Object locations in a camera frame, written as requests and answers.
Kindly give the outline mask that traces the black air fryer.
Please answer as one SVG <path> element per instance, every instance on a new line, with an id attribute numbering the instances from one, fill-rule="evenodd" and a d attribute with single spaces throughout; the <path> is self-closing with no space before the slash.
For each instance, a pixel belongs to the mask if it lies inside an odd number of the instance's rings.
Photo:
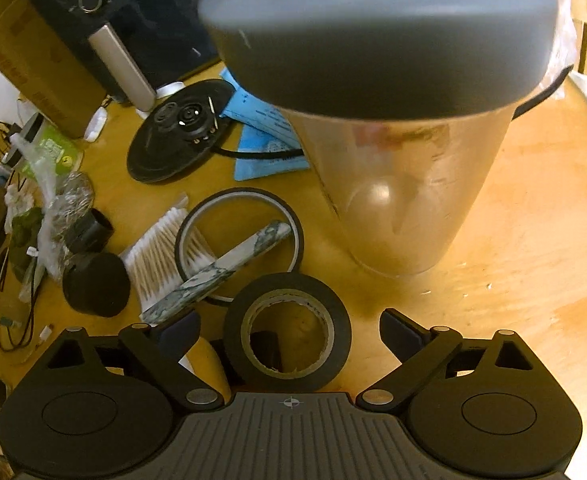
<path id="1" fill-rule="evenodd" d="M 198 0 L 31 0 L 109 96 L 148 112 L 159 88 L 219 61 Z"/>

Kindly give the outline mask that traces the shaker bottle with grey lid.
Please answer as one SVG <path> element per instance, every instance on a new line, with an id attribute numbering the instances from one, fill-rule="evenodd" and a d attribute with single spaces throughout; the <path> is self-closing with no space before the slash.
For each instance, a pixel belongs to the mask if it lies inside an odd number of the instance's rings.
<path id="1" fill-rule="evenodd" d="M 297 133 L 368 269 L 434 266 L 543 79 L 557 0 L 200 0 L 240 87 Z"/>

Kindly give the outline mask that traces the bag of green balls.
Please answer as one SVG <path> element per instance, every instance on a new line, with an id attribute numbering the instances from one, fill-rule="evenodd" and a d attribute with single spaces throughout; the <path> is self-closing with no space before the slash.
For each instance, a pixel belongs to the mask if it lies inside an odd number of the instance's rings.
<path id="1" fill-rule="evenodd" d="M 12 236 L 8 248 L 8 260 L 15 278 L 22 282 L 26 277 L 32 257 L 30 247 L 38 247 L 38 235 L 44 218 L 40 207 L 32 207 L 12 220 Z"/>

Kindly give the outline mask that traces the green label jar black lid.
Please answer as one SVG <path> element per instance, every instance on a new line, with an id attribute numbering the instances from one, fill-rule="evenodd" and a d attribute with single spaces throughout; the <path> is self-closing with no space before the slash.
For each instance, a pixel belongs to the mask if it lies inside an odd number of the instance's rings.
<path id="1" fill-rule="evenodd" d="M 70 139 L 58 131 L 41 113 L 34 113 L 28 122 L 17 131 L 24 140 L 33 144 L 55 163 L 58 176 L 77 171 L 82 162 L 83 153 Z M 10 148 L 3 156 L 2 164 L 16 170 L 23 177 L 34 180 L 36 177 L 27 159 L 18 148 Z"/>

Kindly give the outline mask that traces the clear bag of dark seeds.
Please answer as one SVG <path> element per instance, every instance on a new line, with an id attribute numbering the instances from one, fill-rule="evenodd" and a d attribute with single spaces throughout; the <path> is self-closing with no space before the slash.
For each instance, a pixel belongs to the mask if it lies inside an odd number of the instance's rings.
<path id="1" fill-rule="evenodd" d="M 19 134 L 13 134 L 10 142 L 28 162 L 42 195 L 43 220 L 36 238 L 38 263 L 60 282 L 70 255 L 65 234 L 94 205 L 91 179 L 81 171 L 59 176 L 51 153 Z"/>

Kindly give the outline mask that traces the bag of cotton swabs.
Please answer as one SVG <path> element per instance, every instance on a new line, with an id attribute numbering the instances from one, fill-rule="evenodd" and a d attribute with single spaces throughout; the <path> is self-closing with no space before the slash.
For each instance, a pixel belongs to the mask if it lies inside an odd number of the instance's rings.
<path id="1" fill-rule="evenodd" d="M 186 276 L 182 277 L 175 262 L 174 248 L 187 214 L 188 197 L 182 193 L 178 201 L 120 255 L 143 312 L 214 261 L 210 247 L 196 230 L 187 240 Z"/>

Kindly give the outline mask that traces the black electrical tape roll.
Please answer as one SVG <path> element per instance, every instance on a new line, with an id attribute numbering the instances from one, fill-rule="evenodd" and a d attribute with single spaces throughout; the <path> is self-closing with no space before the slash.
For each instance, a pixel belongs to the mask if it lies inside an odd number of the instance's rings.
<path id="1" fill-rule="evenodd" d="M 300 273 L 263 276 L 236 296 L 223 344 L 244 387 L 313 392 L 343 369 L 351 349 L 347 309 L 333 289 Z"/>

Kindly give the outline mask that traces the marble pattern flat stick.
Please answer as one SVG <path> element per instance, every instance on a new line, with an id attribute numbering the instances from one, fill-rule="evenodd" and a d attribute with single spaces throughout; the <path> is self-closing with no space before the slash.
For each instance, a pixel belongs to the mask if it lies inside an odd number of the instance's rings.
<path id="1" fill-rule="evenodd" d="M 292 227 L 288 223 L 269 223 L 145 310 L 140 315 L 140 320 L 153 326 L 166 322 L 183 309 L 207 297 L 250 260 L 265 254 L 290 235 Z"/>

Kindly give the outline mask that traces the black round puck device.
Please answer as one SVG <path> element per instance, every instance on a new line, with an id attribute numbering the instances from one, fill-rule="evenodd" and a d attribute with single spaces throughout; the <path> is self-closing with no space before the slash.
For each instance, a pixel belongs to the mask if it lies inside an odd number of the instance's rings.
<path id="1" fill-rule="evenodd" d="M 62 291 L 74 311 L 114 318 L 126 307 L 131 282 L 124 262 L 111 252 L 72 256 L 62 276 Z"/>

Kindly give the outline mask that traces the brown cardboard box upright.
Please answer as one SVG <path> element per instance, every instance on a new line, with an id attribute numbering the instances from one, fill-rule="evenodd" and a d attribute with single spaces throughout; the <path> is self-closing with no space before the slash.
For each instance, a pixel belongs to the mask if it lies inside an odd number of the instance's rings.
<path id="1" fill-rule="evenodd" d="M 31 0 L 0 0 L 0 72 L 71 139 L 107 96 Z"/>

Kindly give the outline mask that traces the black short cylinder tube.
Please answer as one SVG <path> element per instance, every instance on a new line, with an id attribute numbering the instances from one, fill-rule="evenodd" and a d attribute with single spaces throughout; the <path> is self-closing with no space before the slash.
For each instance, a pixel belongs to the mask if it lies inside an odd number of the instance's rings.
<path id="1" fill-rule="evenodd" d="M 64 240 L 73 254 L 101 252 L 112 234 L 114 227 L 108 218 L 98 209 L 91 208 L 69 226 Z"/>

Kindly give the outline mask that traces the black kettle base plate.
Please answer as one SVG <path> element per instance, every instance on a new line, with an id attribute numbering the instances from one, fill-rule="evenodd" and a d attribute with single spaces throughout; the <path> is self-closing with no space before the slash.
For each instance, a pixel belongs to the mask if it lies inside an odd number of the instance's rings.
<path id="1" fill-rule="evenodd" d="M 126 169 L 137 182 L 159 184 L 191 174 L 231 133 L 221 113 L 236 89 L 223 79 L 190 84 L 154 108 L 135 133 Z"/>

